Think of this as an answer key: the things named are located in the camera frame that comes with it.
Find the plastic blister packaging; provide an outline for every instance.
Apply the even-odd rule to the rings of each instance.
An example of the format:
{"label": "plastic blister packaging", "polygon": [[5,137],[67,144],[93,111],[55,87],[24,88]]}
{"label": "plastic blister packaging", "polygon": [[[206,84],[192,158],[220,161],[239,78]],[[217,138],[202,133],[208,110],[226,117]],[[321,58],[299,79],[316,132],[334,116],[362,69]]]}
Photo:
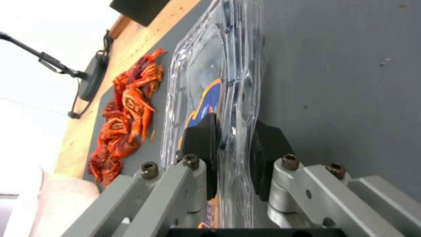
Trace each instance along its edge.
{"label": "plastic blister packaging", "polygon": [[171,62],[160,165],[175,162],[186,127],[216,114],[221,137],[211,227],[253,227],[248,160],[260,100],[262,13],[260,0],[214,0]]}

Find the bolt head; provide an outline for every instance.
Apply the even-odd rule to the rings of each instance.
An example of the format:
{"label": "bolt head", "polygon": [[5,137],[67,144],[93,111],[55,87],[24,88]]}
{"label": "bolt head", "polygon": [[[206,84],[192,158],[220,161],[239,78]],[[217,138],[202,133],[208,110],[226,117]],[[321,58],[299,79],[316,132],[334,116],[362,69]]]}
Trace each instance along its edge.
{"label": "bolt head", "polygon": [[155,162],[145,162],[140,167],[140,176],[144,179],[153,179],[159,174],[158,165]]}
{"label": "bolt head", "polygon": [[286,154],[282,157],[282,167],[287,170],[297,170],[300,160],[294,154]]}
{"label": "bolt head", "polygon": [[183,165],[195,170],[199,167],[199,158],[194,154],[187,154],[183,157]]}
{"label": "bolt head", "polygon": [[346,169],[340,164],[332,163],[327,164],[326,169],[339,180],[343,180],[346,174]]}

